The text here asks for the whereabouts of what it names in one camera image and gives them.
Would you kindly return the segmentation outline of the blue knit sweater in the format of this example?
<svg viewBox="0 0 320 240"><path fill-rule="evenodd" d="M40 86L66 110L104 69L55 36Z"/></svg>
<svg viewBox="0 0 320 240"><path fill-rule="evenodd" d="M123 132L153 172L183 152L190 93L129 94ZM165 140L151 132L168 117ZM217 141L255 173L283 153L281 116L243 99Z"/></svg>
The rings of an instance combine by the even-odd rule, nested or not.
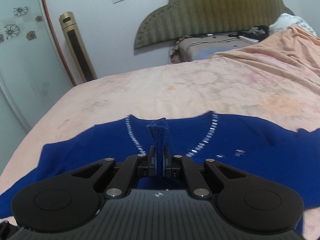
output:
<svg viewBox="0 0 320 240"><path fill-rule="evenodd" d="M303 211L314 207L319 130L213 111L129 115L45 145L1 195L1 239L302 239Z"/></svg>

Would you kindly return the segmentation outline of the olive green padded headboard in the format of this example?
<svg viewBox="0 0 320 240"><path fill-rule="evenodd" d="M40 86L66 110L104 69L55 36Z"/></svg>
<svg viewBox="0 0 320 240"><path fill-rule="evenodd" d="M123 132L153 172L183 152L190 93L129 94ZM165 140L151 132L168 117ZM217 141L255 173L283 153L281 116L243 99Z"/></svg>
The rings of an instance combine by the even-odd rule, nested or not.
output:
<svg viewBox="0 0 320 240"><path fill-rule="evenodd" d="M134 48L183 36L271 25L282 13L292 13L283 0L169 0L142 21Z"/></svg>

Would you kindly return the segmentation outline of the frosted glass sliding door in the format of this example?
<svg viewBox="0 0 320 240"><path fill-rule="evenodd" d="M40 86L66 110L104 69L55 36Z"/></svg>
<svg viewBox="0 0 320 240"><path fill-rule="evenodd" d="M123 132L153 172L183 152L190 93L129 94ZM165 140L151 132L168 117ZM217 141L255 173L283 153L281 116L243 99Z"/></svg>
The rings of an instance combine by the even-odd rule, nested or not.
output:
<svg viewBox="0 0 320 240"><path fill-rule="evenodd" d="M40 0L1 0L1 169L72 84Z"/></svg>

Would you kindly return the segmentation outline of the white knitted blanket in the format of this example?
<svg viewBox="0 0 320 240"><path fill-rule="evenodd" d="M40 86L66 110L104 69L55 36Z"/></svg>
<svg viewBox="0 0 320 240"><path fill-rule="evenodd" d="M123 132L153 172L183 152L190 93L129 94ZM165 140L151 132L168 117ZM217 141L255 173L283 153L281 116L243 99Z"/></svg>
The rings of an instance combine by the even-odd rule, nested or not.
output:
<svg viewBox="0 0 320 240"><path fill-rule="evenodd" d="M300 28L317 37L316 32L305 20L299 16L293 16L288 13L282 13L277 20L268 27L268 34L272 35L276 32L285 30L292 25L298 25Z"/></svg>

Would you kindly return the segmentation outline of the black clothes pile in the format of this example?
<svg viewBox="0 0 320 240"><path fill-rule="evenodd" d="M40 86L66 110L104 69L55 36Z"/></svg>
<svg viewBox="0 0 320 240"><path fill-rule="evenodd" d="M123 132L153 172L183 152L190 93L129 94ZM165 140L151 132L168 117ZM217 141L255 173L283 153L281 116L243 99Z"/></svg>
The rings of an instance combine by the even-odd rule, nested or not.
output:
<svg viewBox="0 0 320 240"><path fill-rule="evenodd" d="M258 25L248 31L239 31L236 35L262 41L269 36L269 27L266 25Z"/></svg>

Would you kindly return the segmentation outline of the pink floral bed sheet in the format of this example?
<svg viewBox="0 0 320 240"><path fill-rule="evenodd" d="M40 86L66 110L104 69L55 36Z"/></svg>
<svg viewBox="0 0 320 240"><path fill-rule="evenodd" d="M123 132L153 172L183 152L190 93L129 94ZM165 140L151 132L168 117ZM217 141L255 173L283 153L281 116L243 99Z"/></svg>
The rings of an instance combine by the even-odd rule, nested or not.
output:
<svg viewBox="0 0 320 240"><path fill-rule="evenodd" d="M104 77L73 88L39 121L1 175L1 195L34 170L43 147L132 115L187 119L213 111L319 130L319 38L294 25L206 60ZM319 207L303 211L302 239L319 239Z"/></svg>

